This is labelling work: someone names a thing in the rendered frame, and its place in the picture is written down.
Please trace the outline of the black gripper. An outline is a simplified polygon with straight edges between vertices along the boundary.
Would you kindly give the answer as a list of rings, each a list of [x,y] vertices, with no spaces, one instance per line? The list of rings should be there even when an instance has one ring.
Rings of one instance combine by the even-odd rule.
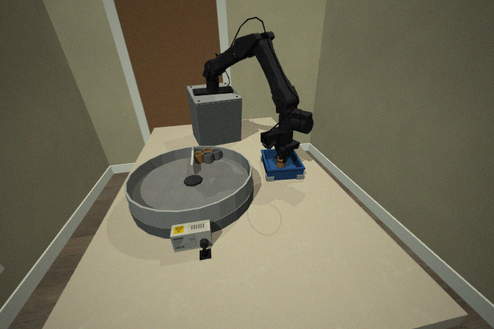
[[[283,163],[286,163],[287,159],[289,158],[290,154],[294,151],[294,149],[298,149],[298,146],[300,146],[300,142],[293,140],[293,130],[290,129],[288,131],[292,131],[291,143],[288,145],[282,145],[276,142],[276,144],[274,145],[274,148],[276,149],[279,158],[283,161]]]

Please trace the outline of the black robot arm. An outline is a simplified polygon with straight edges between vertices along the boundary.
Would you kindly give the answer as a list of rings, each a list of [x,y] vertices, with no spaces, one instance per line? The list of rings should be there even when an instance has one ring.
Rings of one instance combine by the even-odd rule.
[[[266,38],[266,34],[267,37]],[[295,105],[298,103],[298,97],[296,89],[291,85],[290,81],[285,76],[283,69],[279,63],[277,55],[275,54],[272,40],[275,38],[273,32],[254,33],[246,36],[242,36],[235,39],[234,45],[222,55],[208,60],[204,64],[203,77],[206,78],[206,88],[194,88],[193,95],[216,95],[233,93],[231,86],[219,87],[219,77],[225,70],[246,58],[251,58],[254,55],[258,59],[261,68],[267,78],[270,85],[270,91],[272,93],[272,100],[276,106],[276,113],[279,113],[279,121],[289,113]],[[256,44],[255,44],[256,43]],[[287,87],[290,87],[290,89]],[[276,142],[282,145],[288,145],[291,143],[292,131],[302,132],[308,134],[311,132],[314,125],[312,119],[312,113],[304,111],[295,107],[291,113],[289,113],[278,127],[275,127],[264,137],[266,132],[261,133],[261,142],[266,149],[271,149]],[[279,130],[279,128],[281,130]],[[287,131],[282,131],[287,130]]]

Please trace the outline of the blue open-top crate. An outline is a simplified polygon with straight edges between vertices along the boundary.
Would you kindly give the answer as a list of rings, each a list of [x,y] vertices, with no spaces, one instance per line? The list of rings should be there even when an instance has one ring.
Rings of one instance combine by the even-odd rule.
[[[274,180],[291,180],[296,179],[297,175],[303,175],[305,166],[295,151],[290,154],[283,168],[277,167],[277,157],[279,155],[276,149],[261,149],[261,154],[268,177],[274,177]]]

